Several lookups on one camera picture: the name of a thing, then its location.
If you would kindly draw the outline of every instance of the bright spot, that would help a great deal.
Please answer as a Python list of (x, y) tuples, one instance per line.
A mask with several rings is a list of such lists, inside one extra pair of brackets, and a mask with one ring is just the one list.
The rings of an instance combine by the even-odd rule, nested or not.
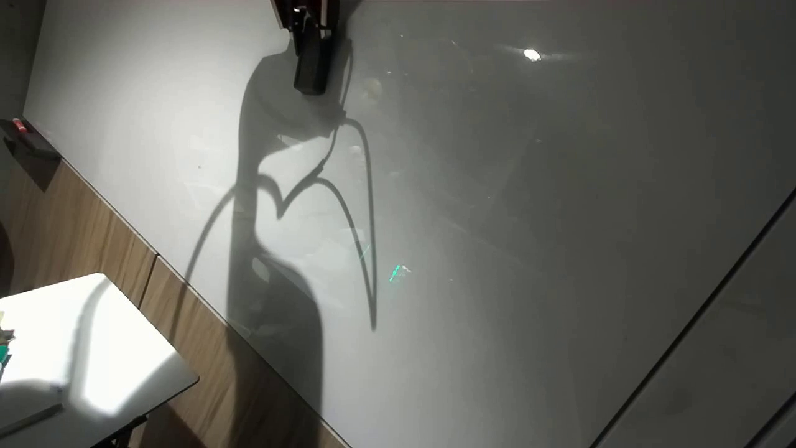
[(539, 55), (536, 50), (533, 50), (533, 48), (525, 48), (521, 55), (525, 55), (525, 61), (529, 61), (529, 63), (539, 63), (539, 61), (543, 61), (543, 55)]

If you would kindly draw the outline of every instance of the wood paneling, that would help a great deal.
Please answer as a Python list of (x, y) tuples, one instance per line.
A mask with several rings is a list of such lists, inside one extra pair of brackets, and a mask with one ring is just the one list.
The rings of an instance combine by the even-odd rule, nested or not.
[(132, 430), (130, 448), (202, 448), (204, 444), (179, 420), (171, 407), (156, 409), (147, 427)]
[(199, 373), (171, 412), (202, 444), (346, 447), (162, 260), (141, 312)]
[(0, 224), (4, 291), (105, 272), (140, 305), (153, 252), (95, 194), (69, 164), (43, 191), (4, 152)]

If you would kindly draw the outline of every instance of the wall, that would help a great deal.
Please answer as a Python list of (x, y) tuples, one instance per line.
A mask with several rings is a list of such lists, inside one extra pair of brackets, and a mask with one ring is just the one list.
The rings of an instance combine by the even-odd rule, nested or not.
[(603, 447), (793, 447), (793, 229), (789, 208)]
[(51, 0), (24, 113), (348, 444), (589, 444), (793, 185), (793, 5), (351, 11), (302, 101), (263, 0)]
[(23, 114), (45, 0), (0, 4), (0, 117)]

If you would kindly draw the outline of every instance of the black fixture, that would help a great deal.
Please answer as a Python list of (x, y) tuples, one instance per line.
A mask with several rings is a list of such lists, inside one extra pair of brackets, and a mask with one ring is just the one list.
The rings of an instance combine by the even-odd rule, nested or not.
[(281, 26), (294, 32), (297, 55), (294, 88), (322, 94), (337, 28), (337, 0), (275, 0)]
[(8, 152), (19, 162), (26, 178), (46, 189), (55, 169), (60, 167), (60, 152), (38, 132), (26, 121), (0, 121), (0, 135)]

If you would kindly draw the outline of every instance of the white object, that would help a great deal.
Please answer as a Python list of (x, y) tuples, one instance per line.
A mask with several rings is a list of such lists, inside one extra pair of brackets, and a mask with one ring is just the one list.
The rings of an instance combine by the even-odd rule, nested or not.
[(0, 315), (15, 330), (0, 379), (3, 448), (95, 447), (196, 384), (105, 274), (0, 300)]

